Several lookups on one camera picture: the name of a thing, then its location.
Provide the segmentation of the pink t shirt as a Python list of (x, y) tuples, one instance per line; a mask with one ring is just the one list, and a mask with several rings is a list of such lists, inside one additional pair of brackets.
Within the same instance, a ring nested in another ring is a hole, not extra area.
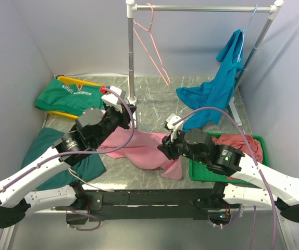
[(181, 180), (182, 165), (180, 159), (169, 160), (157, 149), (164, 136), (163, 133), (135, 130), (131, 141), (125, 147), (108, 153), (107, 156), (114, 159), (127, 158), (140, 169), (162, 169), (162, 177)]

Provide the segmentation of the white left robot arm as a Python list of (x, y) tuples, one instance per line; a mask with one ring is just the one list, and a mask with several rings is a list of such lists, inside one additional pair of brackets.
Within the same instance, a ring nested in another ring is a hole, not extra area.
[(26, 215), (52, 207), (81, 209), (88, 196), (81, 184), (71, 182), (45, 191), (36, 188), (54, 175), (91, 155), (117, 128), (134, 129), (134, 105), (110, 105), (105, 111), (90, 108), (40, 157), (0, 181), (0, 228), (20, 222)]

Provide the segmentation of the light blue wire hanger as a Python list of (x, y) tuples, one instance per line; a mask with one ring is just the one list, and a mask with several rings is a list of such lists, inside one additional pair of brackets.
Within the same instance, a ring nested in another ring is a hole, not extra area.
[(142, 127), (145, 129), (146, 132), (151, 132), (151, 130), (150, 130), (147, 126), (145, 126), (143, 123), (141, 123), (140, 121), (134, 119), (134, 122), (135, 122), (137, 125), (142, 126)]

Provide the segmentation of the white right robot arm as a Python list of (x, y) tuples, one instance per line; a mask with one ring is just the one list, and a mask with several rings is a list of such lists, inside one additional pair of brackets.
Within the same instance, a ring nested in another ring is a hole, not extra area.
[(231, 146), (216, 144), (201, 129), (173, 131), (157, 148), (170, 160), (184, 156), (215, 174), (252, 184), (242, 187), (216, 182), (209, 199), (213, 207), (241, 204), (273, 208), (280, 210), (285, 219), (299, 223), (299, 178), (254, 162), (251, 156)]

